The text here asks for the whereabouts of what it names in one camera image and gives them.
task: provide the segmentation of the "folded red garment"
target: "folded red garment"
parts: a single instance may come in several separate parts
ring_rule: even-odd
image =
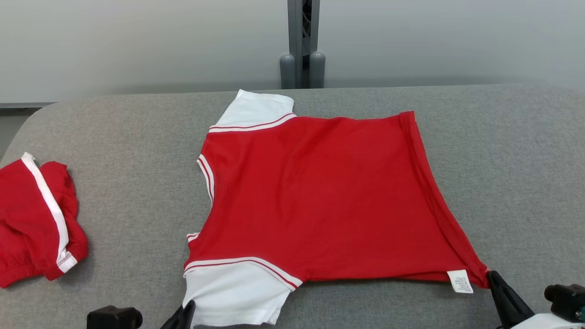
[[[38,168],[25,153],[0,169],[0,287],[26,277],[54,280],[87,257],[67,166]]]

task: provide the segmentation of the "white wall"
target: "white wall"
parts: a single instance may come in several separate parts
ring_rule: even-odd
[[[3,0],[0,103],[278,89],[286,1]]]
[[[583,0],[321,0],[325,87],[585,88]]]

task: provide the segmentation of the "white label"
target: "white label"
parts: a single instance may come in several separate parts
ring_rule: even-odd
[[[473,289],[469,278],[467,277],[467,271],[465,270],[450,270],[447,271],[447,275],[451,279],[451,285],[456,293],[472,294]]]

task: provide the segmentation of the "gray padded table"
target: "gray padded table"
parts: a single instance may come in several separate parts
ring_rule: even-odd
[[[377,118],[414,110],[447,204],[480,259],[537,313],[547,285],[585,285],[585,97],[527,85],[269,91],[297,115]],[[195,160],[235,92],[121,95],[50,105],[0,166],[24,151],[69,165],[89,257],[49,282],[0,291],[0,328],[85,328],[133,306],[159,328],[183,298],[185,235],[209,211]],[[496,328],[489,290],[394,279],[306,283],[277,328]]]

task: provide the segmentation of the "white sleeve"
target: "white sleeve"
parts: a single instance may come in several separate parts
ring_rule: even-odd
[[[220,131],[229,128],[245,128],[247,130],[247,128],[270,125],[282,119],[294,117],[293,105],[293,99],[283,95],[255,94],[240,90],[236,99],[228,106],[218,123],[211,126],[211,129]]]

